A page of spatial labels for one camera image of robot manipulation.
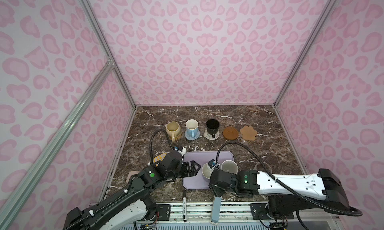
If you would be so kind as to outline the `woven rattan coaster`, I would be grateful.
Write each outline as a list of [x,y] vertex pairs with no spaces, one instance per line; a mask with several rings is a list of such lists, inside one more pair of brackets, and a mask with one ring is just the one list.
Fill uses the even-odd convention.
[[172,140],[172,142],[175,142],[175,141],[179,140],[181,137],[182,137],[182,134],[172,135],[171,140]]

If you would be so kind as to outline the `brown round wooden coaster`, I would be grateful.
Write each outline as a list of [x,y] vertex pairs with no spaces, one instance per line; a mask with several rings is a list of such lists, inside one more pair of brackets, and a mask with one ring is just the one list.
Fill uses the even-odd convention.
[[233,140],[236,140],[239,137],[239,132],[234,127],[226,127],[223,130],[223,136],[227,140],[233,141]]

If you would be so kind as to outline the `multicolour woven coaster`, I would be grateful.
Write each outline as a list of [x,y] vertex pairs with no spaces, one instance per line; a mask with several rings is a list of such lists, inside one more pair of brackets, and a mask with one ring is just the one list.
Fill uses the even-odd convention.
[[214,141],[214,140],[217,140],[220,136],[220,132],[217,131],[214,135],[212,134],[209,134],[207,130],[205,130],[205,134],[204,134],[205,138],[210,140],[210,141]]

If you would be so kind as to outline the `black mug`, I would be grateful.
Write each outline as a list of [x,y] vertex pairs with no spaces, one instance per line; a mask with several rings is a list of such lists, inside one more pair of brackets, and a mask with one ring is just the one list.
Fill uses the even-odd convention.
[[209,134],[214,135],[217,131],[219,131],[220,123],[218,120],[210,119],[206,122],[206,130]]

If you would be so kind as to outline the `beige glazed ceramic mug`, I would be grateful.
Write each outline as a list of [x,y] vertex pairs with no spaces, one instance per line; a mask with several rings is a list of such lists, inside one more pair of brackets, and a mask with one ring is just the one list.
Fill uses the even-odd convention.
[[177,122],[169,122],[166,125],[166,132],[171,140],[172,135],[181,134],[181,127]]

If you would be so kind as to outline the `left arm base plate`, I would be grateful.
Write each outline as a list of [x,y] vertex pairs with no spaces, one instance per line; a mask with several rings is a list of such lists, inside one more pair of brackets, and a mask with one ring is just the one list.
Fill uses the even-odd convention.
[[154,222],[154,221],[169,221],[171,214],[171,205],[168,204],[157,204],[151,206],[147,211],[146,215],[141,221]]

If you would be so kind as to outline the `white mug light blue outside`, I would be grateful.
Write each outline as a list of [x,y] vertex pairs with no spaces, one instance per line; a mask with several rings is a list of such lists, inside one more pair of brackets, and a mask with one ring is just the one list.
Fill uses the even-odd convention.
[[194,139],[198,135],[198,132],[199,132],[198,127],[199,127],[199,123],[197,120],[194,120],[194,119],[188,120],[186,122],[186,135],[189,138]]

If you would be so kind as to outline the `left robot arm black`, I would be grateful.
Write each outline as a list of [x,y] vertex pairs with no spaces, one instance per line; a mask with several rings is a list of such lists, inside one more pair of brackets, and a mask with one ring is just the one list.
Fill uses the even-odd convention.
[[67,216],[65,230],[118,230],[139,220],[157,218],[157,204],[151,193],[168,182],[194,177],[201,169],[195,161],[185,162],[178,151],[134,174],[121,190],[87,208],[74,208]]

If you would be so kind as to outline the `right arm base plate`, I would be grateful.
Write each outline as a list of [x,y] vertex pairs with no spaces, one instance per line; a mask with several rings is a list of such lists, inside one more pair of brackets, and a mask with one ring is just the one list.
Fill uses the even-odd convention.
[[287,221],[293,220],[294,214],[288,213],[284,207],[279,207],[268,203],[253,203],[250,204],[253,220],[262,221]]

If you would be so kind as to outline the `paw shaped cork coaster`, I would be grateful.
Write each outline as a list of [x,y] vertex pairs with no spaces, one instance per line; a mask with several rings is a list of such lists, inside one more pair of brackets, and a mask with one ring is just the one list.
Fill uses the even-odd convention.
[[256,136],[258,135],[258,132],[250,126],[244,126],[240,130],[240,133],[242,135],[243,140],[252,142],[256,140]]

